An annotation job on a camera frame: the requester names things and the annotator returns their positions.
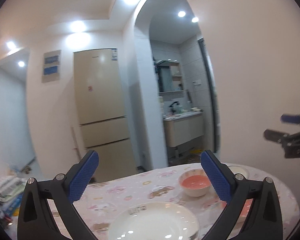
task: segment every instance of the pink patterned tablecloth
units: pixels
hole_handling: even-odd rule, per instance
[[[300,217],[299,206],[294,195],[274,176],[256,168],[243,165],[241,167],[249,172],[249,179],[273,178],[279,195],[285,239]],[[156,169],[122,179],[88,185],[81,199],[74,202],[74,206],[96,237],[99,240],[107,240],[109,225],[128,208],[151,201],[177,203],[196,215],[200,224],[199,239],[201,239],[221,214],[223,205],[213,188],[202,197],[189,197],[183,192],[178,182],[179,176],[185,171],[197,168],[201,168],[200,163]],[[49,205],[61,233],[71,238],[54,202],[49,200]],[[242,223],[237,224],[229,237],[238,234],[241,226]]]

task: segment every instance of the stack of books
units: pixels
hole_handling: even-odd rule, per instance
[[[11,223],[13,213],[18,211],[26,180],[16,176],[0,179],[0,223],[5,228]]]

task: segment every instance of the refrigerator door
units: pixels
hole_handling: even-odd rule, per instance
[[[124,116],[116,50],[74,53],[74,89],[80,124]]]
[[[127,118],[81,126],[85,147],[94,147],[130,137]]]
[[[98,183],[137,174],[129,139],[92,150],[99,154],[99,166],[93,175]]]

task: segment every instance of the refrigerator drawer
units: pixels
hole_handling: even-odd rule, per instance
[[[99,166],[93,175],[98,183],[137,174],[129,139],[95,147],[92,150],[99,154]]]
[[[86,148],[130,137],[127,118],[119,118],[81,126]]]

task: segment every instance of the screw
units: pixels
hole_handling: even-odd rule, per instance
[[[266,177],[266,182],[272,183],[272,182],[273,182],[273,179],[271,179],[270,177]]]
[[[60,174],[58,174],[58,175],[56,176],[56,179],[57,179],[57,180],[63,180],[64,177],[65,177],[65,175],[62,174],[62,173],[60,173]]]
[[[244,179],[244,176],[243,176],[242,174],[238,173],[238,174],[235,175],[235,178],[236,178],[237,180],[243,180],[243,179]]]
[[[34,178],[30,178],[30,179],[28,179],[28,183],[29,183],[29,184],[32,184],[32,183],[34,183]]]

